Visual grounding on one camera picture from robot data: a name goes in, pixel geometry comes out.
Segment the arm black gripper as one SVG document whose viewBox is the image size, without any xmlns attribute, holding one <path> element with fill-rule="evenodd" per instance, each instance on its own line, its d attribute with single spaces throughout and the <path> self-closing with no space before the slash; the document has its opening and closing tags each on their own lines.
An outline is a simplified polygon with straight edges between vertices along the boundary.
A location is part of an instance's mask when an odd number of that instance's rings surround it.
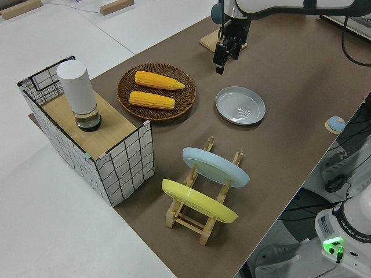
<svg viewBox="0 0 371 278">
<path fill-rule="evenodd" d="M 225 41 L 227 45 L 231 45 L 230 54 L 233 60 L 238 59 L 241 46 L 247 41 L 250 24 L 250 18 L 232 18 L 225 28 Z M 216 72 L 218 74 L 223 74 L 224 72 L 226 54 L 225 45 L 221 42 L 216 43 L 213 63 L 216 66 Z"/>
</svg>

